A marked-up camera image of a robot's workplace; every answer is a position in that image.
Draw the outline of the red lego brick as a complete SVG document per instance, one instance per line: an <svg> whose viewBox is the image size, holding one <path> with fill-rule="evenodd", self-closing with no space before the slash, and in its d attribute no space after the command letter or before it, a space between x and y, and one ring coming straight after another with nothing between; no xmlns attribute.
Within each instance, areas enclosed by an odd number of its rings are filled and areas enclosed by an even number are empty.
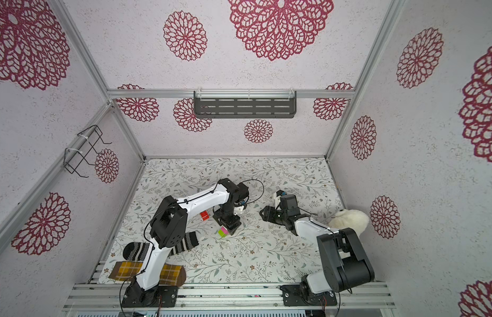
<svg viewBox="0 0 492 317"><path fill-rule="evenodd" d="M210 216L209 216L209 214L208 214L207 211L201 212L200 213L200 216L201 216L201 218L202 218L203 221L206 221L206 220L208 220L210 218Z"/></svg>

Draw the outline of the green lego brick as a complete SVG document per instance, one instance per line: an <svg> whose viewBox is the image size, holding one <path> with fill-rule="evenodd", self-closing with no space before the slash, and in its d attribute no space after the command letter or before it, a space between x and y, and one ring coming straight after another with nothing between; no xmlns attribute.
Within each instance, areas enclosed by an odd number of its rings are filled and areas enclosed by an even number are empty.
<svg viewBox="0 0 492 317"><path fill-rule="evenodd" d="M218 234L219 234L222 238L224 238L224 237L226 237L226 236L228 236L228 235L229 235L229 233L228 233L227 231L224 231L224 230L222 230L222 229L220 229L220 230L218 231Z"/></svg>

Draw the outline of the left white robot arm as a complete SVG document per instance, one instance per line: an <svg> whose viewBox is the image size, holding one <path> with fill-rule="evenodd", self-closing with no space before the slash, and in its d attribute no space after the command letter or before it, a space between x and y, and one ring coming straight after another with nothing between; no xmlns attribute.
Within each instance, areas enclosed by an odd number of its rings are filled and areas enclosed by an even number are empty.
<svg viewBox="0 0 492 317"><path fill-rule="evenodd" d="M234 234L242 224L239 213L244 210L248 199L248 187L243 183L234 184L228 178L185 198L165 197L149 222L152 248L135 277L134 285L141 291L157 287L170 251L185 236L189 221L202 212L218 207L213 219L230 235Z"/></svg>

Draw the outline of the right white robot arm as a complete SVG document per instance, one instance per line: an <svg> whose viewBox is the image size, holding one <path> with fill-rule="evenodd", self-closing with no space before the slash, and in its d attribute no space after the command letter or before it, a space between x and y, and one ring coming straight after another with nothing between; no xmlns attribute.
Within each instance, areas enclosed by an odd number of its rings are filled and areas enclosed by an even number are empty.
<svg viewBox="0 0 492 317"><path fill-rule="evenodd" d="M375 280L374 268L356 231L333 229L317 222L298 206L296 196L279 191L275 204L264 207L259 215L264 222L283 226L317 245L322 270L301 279L301 296L339 293Z"/></svg>

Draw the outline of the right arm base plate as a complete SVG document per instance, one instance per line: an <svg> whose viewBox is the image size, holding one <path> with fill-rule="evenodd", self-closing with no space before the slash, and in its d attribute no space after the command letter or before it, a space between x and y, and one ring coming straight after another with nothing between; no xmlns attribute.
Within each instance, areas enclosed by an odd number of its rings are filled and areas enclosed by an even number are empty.
<svg viewBox="0 0 492 317"><path fill-rule="evenodd" d="M281 285L284 306L337 306L336 295L332 291L312 293L302 283L297 285Z"/></svg>

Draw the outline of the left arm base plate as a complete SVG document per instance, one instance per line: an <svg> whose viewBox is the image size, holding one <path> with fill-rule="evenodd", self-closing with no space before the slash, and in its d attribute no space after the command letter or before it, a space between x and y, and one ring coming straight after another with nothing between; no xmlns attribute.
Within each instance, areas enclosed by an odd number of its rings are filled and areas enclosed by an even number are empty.
<svg viewBox="0 0 492 317"><path fill-rule="evenodd" d="M130 285L121 301L123 308L161 307L173 308L179 288L176 286L157 286L145 291L138 285Z"/></svg>

